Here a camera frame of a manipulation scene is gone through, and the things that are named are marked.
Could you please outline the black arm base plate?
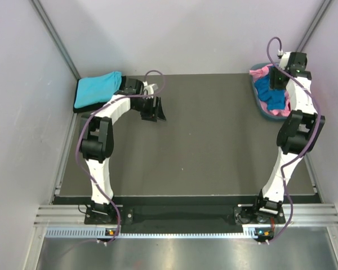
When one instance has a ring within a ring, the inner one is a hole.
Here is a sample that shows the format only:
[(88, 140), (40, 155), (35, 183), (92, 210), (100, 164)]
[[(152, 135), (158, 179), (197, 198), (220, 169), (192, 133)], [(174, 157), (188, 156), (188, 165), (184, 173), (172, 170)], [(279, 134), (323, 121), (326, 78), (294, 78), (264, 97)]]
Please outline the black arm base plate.
[(284, 224), (282, 209), (272, 213), (255, 212), (252, 205), (122, 205), (118, 207), (121, 225), (143, 221), (224, 221), (228, 224)]

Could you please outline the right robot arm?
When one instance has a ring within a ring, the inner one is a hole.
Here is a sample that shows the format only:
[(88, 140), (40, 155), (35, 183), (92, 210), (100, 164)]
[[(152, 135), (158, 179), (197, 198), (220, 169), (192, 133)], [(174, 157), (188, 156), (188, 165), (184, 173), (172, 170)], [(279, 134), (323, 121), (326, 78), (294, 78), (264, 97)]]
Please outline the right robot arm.
[(270, 68), (269, 88), (288, 95), (290, 113), (277, 135), (278, 156), (272, 173), (251, 209), (253, 219), (260, 223), (279, 217), (287, 184), (303, 156), (313, 149), (325, 123), (311, 97), (306, 53), (286, 52), (279, 58), (279, 64)]

